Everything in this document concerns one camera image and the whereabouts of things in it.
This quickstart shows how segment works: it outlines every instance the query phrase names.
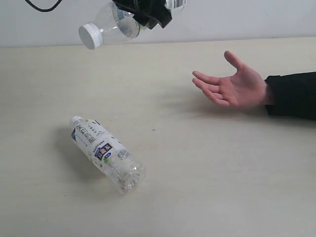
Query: beige table surface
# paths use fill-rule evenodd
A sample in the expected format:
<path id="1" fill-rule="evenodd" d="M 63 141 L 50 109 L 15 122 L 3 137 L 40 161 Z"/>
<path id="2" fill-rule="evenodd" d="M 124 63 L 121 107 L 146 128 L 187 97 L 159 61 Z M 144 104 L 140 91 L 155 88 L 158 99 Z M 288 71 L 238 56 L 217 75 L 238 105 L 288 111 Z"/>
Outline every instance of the beige table surface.
<path id="1" fill-rule="evenodd" d="M 268 75 L 316 70 L 316 39 L 0 49 L 1 237 L 315 237 L 316 125 L 209 102 L 191 71 L 232 50 Z M 119 195 L 71 139 L 99 120 L 147 167 Z"/>

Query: clear plastic bottle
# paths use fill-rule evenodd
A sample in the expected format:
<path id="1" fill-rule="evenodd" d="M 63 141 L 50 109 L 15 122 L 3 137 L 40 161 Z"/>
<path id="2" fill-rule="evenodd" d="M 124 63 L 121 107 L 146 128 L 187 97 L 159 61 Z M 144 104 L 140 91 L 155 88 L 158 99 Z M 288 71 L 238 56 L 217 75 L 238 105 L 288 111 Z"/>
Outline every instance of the clear plastic bottle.
<path id="1" fill-rule="evenodd" d="M 187 0 L 166 0 L 165 6 L 176 12 L 186 4 Z M 133 16 L 110 2 L 100 9 L 94 22 L 88 22 L 79 28 L 80 39 L 88 49 L 96 49 L 103 44 L 126 43 L 146 29 Z"/>
<path id="2" fill-rule="evenodd" d="M 96 120 L 74 116 L 72 138 L 93 164 L 106 174 L 121 194 L 136 189 L 146 175 L 145 166 Z"/>

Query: open palm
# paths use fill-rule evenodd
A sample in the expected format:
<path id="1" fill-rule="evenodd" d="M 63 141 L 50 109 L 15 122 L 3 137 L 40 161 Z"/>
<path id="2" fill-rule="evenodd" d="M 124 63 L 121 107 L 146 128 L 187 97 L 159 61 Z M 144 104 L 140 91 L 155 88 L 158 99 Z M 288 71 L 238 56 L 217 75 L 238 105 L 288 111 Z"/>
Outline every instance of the open palm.
<path id="1" fill-rule="evenodd" d="M 261 76 L 233 53 L 226 51 L 224 56 L 237 69 L 233 76 L 217 78 L 194 71 L 193 83 L 220 106 L 250 108 L 264 103 L 267 86 Z"/>

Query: black jacket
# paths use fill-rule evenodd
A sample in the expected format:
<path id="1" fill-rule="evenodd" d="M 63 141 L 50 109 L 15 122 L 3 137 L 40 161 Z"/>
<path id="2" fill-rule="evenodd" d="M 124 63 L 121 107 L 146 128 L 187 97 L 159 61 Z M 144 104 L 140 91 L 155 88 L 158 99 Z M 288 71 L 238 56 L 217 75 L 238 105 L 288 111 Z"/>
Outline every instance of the black jacket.
<path id="1" fill-rule="evenodd" d="M 269 115 L 316 120 L 316 72 L 270 76 L 266 83 L 275 105 L 266 105 Z"/>

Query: white wall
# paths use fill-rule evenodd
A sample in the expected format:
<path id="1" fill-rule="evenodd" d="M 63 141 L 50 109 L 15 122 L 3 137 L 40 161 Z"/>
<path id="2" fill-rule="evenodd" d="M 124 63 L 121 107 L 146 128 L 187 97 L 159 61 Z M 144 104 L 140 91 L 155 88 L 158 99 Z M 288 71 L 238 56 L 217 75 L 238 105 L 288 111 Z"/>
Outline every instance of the white wall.
<path id="1" fill-rule="evenodd" d="M 33 0 L 43 8 L 56 0 Z M 78 27 L 108 0 L 63 0 L 40 13 L 24 0 L 0 0 L 0 47 L 79 44 Z M 315 0 L 188 0 L 165 29 L 135 42 L 316 36 Z"/>

